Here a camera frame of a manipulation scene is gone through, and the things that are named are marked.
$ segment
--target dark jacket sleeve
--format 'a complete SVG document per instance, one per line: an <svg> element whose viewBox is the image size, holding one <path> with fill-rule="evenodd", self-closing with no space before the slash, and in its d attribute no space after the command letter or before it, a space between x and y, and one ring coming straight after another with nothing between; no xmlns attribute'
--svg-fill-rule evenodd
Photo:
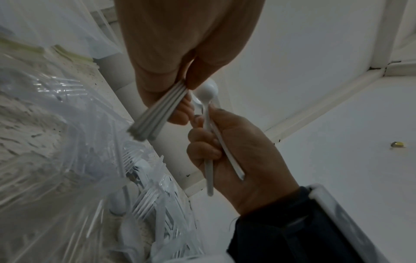
<svg viewBox="0 0 416 263"><path fill-rule="evenodd" d="M338 228L299 191L240 217L227 252L245 262L362 262Z"/></svg>

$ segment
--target sleeve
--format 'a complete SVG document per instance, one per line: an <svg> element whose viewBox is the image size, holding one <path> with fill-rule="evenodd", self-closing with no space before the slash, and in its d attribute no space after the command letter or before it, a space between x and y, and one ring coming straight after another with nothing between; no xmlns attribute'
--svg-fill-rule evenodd
<svg viewBox="0 0 416 263"><path fill-rule="evenodd" d="M245 262L363 262L305 187L240 217L227 252Z"/></svg>

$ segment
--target plastic spoon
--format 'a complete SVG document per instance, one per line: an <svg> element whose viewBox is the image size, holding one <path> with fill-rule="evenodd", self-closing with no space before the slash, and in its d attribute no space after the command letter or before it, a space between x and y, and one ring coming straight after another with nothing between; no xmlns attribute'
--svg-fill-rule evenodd
<svg viewBox="0 0 416 263"><path fill-rule="evenodd" d="M211 132L211 121L208 114L208 105L215 96L218 94L218 87L215 81L207 79L197 89L193 91L193 94L200 100L203 106L204 115L204 129ZM205 177L207 179L207 191L208 196L214 194L214 167L212 160L204 160L205 165Z"/></svg>

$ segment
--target small yellow object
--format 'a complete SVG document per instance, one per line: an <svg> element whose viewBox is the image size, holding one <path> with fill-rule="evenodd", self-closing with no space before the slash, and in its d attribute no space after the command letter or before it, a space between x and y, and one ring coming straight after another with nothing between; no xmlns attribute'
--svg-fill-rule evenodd
<svg viewBox="0 0 416 263"><path fill-rule="evenodd" d="M390 146L394 147L394 148L404 148L404 143L403 142L392 142L390 144Z"/></svg>

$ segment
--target hand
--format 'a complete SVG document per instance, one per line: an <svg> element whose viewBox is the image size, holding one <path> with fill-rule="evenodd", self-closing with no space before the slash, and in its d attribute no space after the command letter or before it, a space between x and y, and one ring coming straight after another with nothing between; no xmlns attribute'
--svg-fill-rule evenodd
<svg viewBox="0 0 416 263"><path fill-rule="evenodd" d="M244 181L237 177L215 135L202 128L202 116L191 121L187 153L202 173L204 159L214 160L214 187L239 214L273 203L299 188L279 151L259 128L246 118L213 106L209 115L244 170Z"/></svg>
<svg viewBox="0 0 416 263"><path fill-rule="evenodd" d="M153 105L186 76L193 90L243 49L264 0L116 0L139 94ZM193 118L191 97L182 100L170 122Z"/></svg>

